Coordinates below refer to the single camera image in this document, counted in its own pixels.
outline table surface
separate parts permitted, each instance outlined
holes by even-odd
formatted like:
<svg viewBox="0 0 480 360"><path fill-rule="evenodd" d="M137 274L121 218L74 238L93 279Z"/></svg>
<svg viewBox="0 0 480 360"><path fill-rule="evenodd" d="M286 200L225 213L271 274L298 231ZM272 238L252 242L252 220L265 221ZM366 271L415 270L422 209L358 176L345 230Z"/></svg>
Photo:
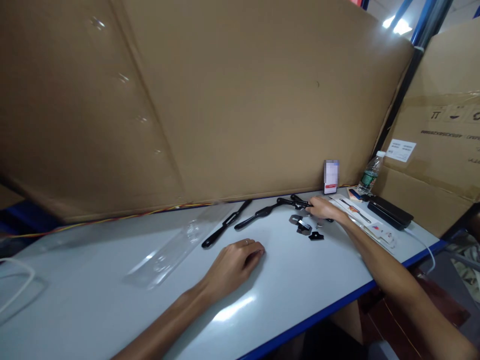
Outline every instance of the table surface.
<svg viewBox="0 0 480 360"><path fill-rule="evenodd" d="M339 193L346 195L345 189ZM304 193L307 200L319 192ZM258 199L239 221L271 205ZM241 202L235 203L237 210ZM367 204L357 206L376 217ZM212 306L175 343L167 359L255 359L305 331L373 287L372 276L343 229L326 223L323 241L310 241L289 222L299 211L280 206L241 231L229 227L210 249L200 242L159 286L134 287L125 275L166 244L202 208L153 214L78 227L41 238L16 258L36 277L0 314L0 349L5 359L109 359L140 334L207 272L220 250L235 241L260 241L266 253L250 279ZM315 225L313 218L306 218ZM417 237L434 247L439 239L412 223ZM402 263L425 255L425 247L404 231L394 256ZM0 267L0 304L27 275Z"/></svg>

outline wire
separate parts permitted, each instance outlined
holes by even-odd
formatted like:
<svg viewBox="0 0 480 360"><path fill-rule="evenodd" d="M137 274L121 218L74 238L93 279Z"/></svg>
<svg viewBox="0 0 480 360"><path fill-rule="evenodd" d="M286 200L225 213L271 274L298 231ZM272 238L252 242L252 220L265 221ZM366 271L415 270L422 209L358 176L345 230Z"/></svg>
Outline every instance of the wire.
<svg viewBox="0 0 480 360"><path fill-rule="evenodd" d="M32 280L34 279L35 277L35 270L28 266L26 263L24 263L23 261L20 261L20 260L17 260L13 257L4 257L4 258L0 258L0 262L10 262L10 263L14 263L14 264L17 264L17 265L20 265L22 267L24 267L25 269L28 270L28 272L30 273L30 276L28 277L28 280L23 284L23 286L16 292L15 295L13 295L10 300L8 300L6 302L5 305L3 305L2 307L0 307L0 314L6 309L8 308L8 306L13 303L15 301L16 298L18 298L20 296L21 293L23 293L23 291L27 288L28 285L30 285L30 283L32 282Z"/></svg>
<svg viewBox="0 0 480 360"><path fill-rule="evenodd" d="M432 253L432 250L430 250L430 248L429 248L427 245L425 245L425 243L424 243L422 240L420 240L418 237L416 237L415 234L414 234L410 229L405 228L404 230L405 230L405 232L406 232L407 234L409 234L412 238L414 238L414 239L416 239L418 242L420 242L420 243L428 250L428 252L430 253L432 265L431 265L430 269L426 272L427 275L430 274L430 273L433 271L433 269L435 269L435 265L436 265L436 263L435 263L435 256L434 256L434 254Z"/></svg>
<svg viewBox="0 0 480 360"><path fill-rule="evenodd" d="M388 310L388 312L390 313L391 317L393 318L393 321L395 321L395 323L398 325L398 327L400 328L401 332L403 333L403 335L405 335L406 339L408 340L408 342L410 343L411 347L416 351L416 353L418 354L418 356L420 357L420 359L422 358L422 355L420 355L419 351L417 350L417 348L412 344L412 342L410 341L409 337L407 336L407 334L405 333L405 331L402 329L402 327L400 326L400 324L398 323L397 319L395 318L394 314L392 313L392 311L390 310L387 302L385 301L385 299L383 299L383 302L385 303L385 306Z"/></svg>
<svg viewBox="0 0 480 360"><path fill-rule="evenodd" d="M9 239L17 239L17 238L37 238L45 235L50 235L50 234L55 234L59 233L65 230L73 229L79 226L84 226L84 225L92 225L92 224L101 224L101 223L107 223L107 222L112 222L112 221L117 221L117 220L125 220L125 219L130 219L130 218L139 218L145 215L151 215L151 214L157 214L157 213L162 213L170 210L175 210L175 209L185 209L185 208L193 208L193 207L201 207L201 206L208 206L212 205L211 203L197 203L197 204L183 204L183 205L176 205L176 206L171 206L163 209L158 209L154 211L149 211L149 212L144 212L140 214L135 214L135 215L129 215L129 216L121 216L121 217L111 217L103 220L94 220L94 221L87 221L87 222L80 222L78 224L74 225L68 225L64 227L58 227L56 229L53 229L52 231L47 231L47 232L38 232L38 233L32 233L32 234L24 234L24 235L7 235L6 237Z"/></svg>
<svg viewBox="0 0 480 360"><path fill-rule="evenodd" d="M375 321L372 319L372 317L370 316L369 313L367 313L368 315L368 318L370 319L371 323L373 324L373 326L375 327L376 331L380 334L380 337L383 341L385 341L384 339L384 336L382 335L382 333L380 332L379 328L377 327L377 325L375 324Z"/></svg>

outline wrist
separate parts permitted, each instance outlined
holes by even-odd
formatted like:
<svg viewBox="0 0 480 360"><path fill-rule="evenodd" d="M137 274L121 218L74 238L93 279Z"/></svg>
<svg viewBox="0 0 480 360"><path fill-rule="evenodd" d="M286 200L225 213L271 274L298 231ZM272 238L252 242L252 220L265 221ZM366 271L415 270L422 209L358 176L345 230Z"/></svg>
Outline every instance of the wrist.
<svg viewBox="0 0 480 360"><path fill-rule="evenodd" d="M203 279L200 280L189 291L192 291L195 299L206 307L210 307L217 302L215 295L212 291L210 291L208 284Z"/></svg>
<svg viewBox="0 0 480 360"><path fill-rule="evenodd" d="M351 221L349 216L341 210L338 210L338 212L335 214L335 216L332 219L335 220L340 225L343 225Z"/></svg>

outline plastic bottle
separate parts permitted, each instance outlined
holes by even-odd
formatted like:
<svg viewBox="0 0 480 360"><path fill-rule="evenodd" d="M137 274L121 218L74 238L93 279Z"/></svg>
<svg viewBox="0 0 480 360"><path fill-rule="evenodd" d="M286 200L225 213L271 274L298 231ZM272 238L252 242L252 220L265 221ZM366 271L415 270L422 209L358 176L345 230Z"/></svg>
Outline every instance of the plastic bottle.
<svg viewBox="0 0 480 360"><path fill-rule="evenodd" d="M358 183L358 189L361 192L369 193L374 187L375 181L379 176L380 169L384 163L385 151L377 151L376 156L370 160L366 166L360 183Z"/></svg>

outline green bottle label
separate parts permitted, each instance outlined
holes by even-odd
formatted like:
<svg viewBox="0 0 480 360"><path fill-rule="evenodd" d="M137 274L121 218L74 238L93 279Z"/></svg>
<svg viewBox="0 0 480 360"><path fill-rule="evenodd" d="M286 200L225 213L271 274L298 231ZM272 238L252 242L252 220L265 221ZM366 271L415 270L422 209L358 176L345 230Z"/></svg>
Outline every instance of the green bottle label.
<svg viewBox="0 0 480 360"><path fill-rule="evenodd" d="M361 183L364 187L369 188L375 184L375 180L377 180L376 176L368 175L366 172L363 174L361 178Z"/></svg>

